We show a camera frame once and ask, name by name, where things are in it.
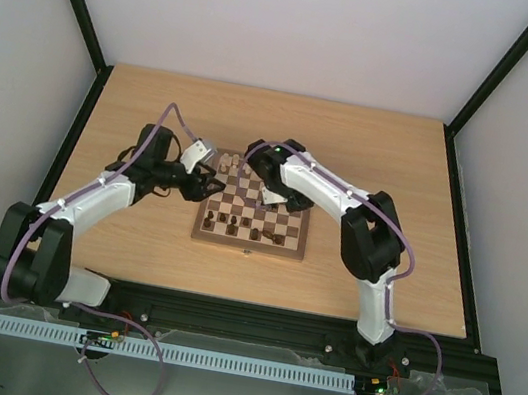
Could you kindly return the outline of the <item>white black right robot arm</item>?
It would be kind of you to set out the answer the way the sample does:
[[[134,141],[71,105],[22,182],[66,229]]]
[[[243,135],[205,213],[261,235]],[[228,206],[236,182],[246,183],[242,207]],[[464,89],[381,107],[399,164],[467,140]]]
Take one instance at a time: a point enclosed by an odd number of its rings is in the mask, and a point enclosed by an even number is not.
[[[393,284],[410,275],[415,262],[391,196],[344,181],[293,139],[255,141],[244,161],[263,181],[264,204],[282,203],[293,212],[318,206],[339,225],[340,257],[360,296],[357,332],[363,339],[356,357],[367,369],[384,365],[395,332]]]

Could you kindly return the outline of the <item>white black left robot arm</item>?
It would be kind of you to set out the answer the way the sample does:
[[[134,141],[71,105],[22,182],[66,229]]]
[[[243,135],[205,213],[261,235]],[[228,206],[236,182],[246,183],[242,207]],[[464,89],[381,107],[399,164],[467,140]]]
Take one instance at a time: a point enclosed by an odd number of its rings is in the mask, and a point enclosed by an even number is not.
[[[72,265],[78,237],[148,195],[165,197],[177,190],[186,201],[199,203],[224,190],[208,164],[216,147],[202,139],[180,145],[167,127],[146,125],[136,145],[79,190],[34,206],[11,205],[0,226],[1,298],[99,307],[111,282]]]

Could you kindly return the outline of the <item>wooden chess board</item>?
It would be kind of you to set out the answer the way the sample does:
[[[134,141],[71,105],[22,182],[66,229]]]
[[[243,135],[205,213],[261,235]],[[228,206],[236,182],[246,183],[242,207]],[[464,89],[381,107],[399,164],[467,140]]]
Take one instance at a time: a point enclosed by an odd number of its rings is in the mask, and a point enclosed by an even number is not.
[[[243,177],[230,176],[218,171],[218,160],[223,150],[226,151],[226,149],[217,150],[210,164],[213,169],[217,170],[216,178],[226,184],[225,190],[199,204],[191,238],[218,246],[235,247],[247,253],[259,252],[296,261],[302,260],[307,241],[310,212],[308,210],[300,213],[287,212],[283,204],[264,206],[261,203],[263,181],[249,166],[249,174]],[[214,211],[216,220],[210,231],[202,228],[208,211]],[[219,221],[219,215],[222,213],[228,215],[227,223]],[[237,218],[236,236],[226,235],[226,228],[232,216]],[[250,218],[250,226],[242,226],[242,218]],[[257,241],[249,238],[253,228],[259,231]],[[262,235],[263,230],[273,232],[273,235],[284,235],[286,238],[284,244],[282,246],[274,244],[272,239],[267,239]]]

